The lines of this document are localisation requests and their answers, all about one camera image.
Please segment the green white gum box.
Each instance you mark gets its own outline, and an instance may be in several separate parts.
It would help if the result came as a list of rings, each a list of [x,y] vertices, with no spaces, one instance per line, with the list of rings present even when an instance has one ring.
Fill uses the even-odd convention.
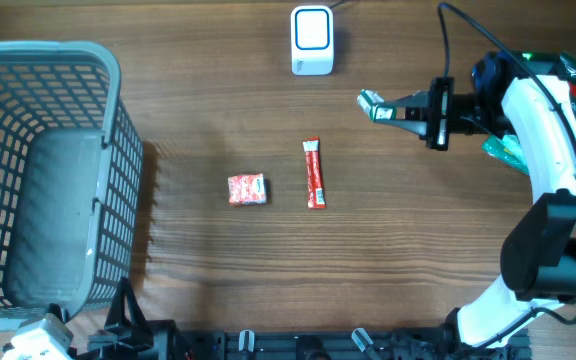
[[[384,99],[373,90],[362,89],[357,104],[372,122],[390,121],[396,115],[396,109],[385,105]]]

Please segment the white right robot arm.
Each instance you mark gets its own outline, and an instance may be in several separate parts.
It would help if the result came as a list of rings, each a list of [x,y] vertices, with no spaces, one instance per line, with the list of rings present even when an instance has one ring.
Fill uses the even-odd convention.
[[[492,52],[473,69],[473,90],[452,78],[386,101],[362,91],[370,120],[416,134],[444,151],[452,134],[515,137],[533,204],[506,238],[500,276],[456,313],[467,350],[498,348],[542,314],[576,304],[576,58],[569,54]]]

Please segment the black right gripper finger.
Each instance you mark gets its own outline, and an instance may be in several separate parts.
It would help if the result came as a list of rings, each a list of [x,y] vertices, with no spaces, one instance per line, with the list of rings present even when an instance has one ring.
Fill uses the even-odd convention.
[[[429,105],[429,92],[417,91],[411,95],[404,96],[396,100],[379,102],[374,105],[375,108],[427,108]]]
[[[424,121],[406,119],[375,119],[374,123],[398,127],[418,135],[421,139],[424,139],[426,136],[427,123]]]

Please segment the red white tissue pack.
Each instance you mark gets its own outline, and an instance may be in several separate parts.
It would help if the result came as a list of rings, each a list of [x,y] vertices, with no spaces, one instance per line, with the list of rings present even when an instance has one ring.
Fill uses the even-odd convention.
[[[229,204],[233,206],[265,204],[267,192],[263,174],[242,174],[229,177]]]

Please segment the red snack stick packet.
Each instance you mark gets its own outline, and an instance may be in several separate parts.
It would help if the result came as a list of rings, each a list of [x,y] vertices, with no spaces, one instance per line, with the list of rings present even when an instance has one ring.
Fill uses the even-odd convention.
[[[326,208],[319,145],[320,139],[318,137],[312,137],[303,142],[303,149],[306,157],[309,209]]]

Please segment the mint toilet wipes pack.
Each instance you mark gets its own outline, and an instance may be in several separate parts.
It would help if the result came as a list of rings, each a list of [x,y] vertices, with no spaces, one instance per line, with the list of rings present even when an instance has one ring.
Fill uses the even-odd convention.
[[[528,168],[518,137],[516,135],[504,135],[499,143],[503,152],[502,160],[509,166],[527,173]]]

